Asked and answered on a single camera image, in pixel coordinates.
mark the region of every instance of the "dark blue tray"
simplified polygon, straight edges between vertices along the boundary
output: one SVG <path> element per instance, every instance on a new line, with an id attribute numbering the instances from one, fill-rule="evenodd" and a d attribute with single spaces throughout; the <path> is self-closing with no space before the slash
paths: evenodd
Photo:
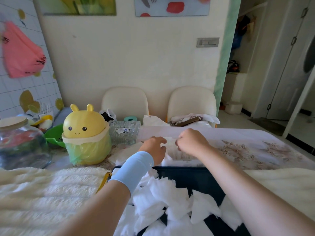
<path id="1" fill-rule="evenodd" d="M 159 178 L 168 177 L 175 180 L 177 188 L 188 188 L 189 196 L 191 196 L 192 190 L 198 190 L 211 195 L 218 206 L 223 201 L 225 193 L 205 167 L 153 167 L 153 169 L 158 171 Z M 166 225 L 167 215 L 164 214 L 161 220 Z M 234 232 L 221 218 L 216 218 L 214 215 L 210 215 L 204 222 L 214 236 L 250 236 L 244 224 Z M 137 236 L 142 236 L 144 232 L 145 229 L 139 232 Z"/>

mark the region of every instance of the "person's left hand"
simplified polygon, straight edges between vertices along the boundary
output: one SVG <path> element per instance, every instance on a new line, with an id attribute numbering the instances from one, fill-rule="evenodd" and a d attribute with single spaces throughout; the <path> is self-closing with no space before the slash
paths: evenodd
<path id="1" fill-rule="evenodd" d="M 144 151 L 149 153 L 153 157 L 154 165 L 157 166 L 163 161 L 166 152 L 166 147 L 161 147 L 161 143 L 165 144 L 167 140 L 163 137 L 152 137 L 144 142 L 139 152 Z"/>

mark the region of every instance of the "white chair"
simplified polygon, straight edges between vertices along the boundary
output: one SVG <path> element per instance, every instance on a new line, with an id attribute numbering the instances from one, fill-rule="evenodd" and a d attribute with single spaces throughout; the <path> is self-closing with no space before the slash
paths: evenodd
<path id="1" fill-rule="evenodd" d="M 167 121 L 172 117 L 195 114 L 216 116 L 216 100 L 213 92 L 204 87 L 186 86 L 174 90 L 168 103 Z"/>
<path id="2" fill-rule="evenodd" d="M 135 87 L 114 87 L 106 91 L 103 96 L 101 109 L 113 110 L 117 120 L 127 116 L 136 116 L 143 121 L 144 115 L 149 115 L 148 100 L 142 89 Z"/>

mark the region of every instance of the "knife in picture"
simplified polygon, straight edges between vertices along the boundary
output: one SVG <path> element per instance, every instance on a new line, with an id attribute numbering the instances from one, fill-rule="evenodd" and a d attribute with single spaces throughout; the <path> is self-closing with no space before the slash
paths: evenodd
<path id="1" fill-rule="evenodd" d="M 141 0 L 147 8 L 150 8 L 148 0 Z"/>

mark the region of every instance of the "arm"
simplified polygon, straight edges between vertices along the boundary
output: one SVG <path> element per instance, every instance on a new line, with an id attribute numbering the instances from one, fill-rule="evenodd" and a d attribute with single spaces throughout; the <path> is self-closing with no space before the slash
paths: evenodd
<path id="1" fill-rule="evenodd" d="M 315 222 L 225 159 L 198 131 L 187 129 L 176 144 L 211 172 L 251 235 L 315 235 Z"/>
<path id="2" fill-rule="evenodd" d="M 141 178 L 164 159 L 166 147 L 161 147 L 161 143 L 166 143 L 162 137 L 145 141 L 139 152 L 54 236 L 112 236 Z"/>

